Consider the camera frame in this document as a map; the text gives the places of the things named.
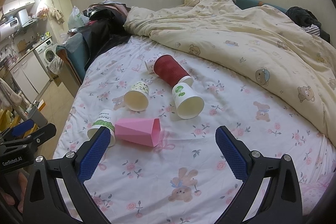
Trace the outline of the person's left hand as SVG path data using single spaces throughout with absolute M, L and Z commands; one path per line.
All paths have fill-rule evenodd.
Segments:
M 1 178 L 1 195 L 9 206 L 16 206 L 22 214 L 27 188 L 27 176 L 25 172 L 16 170 L 5 174 Z

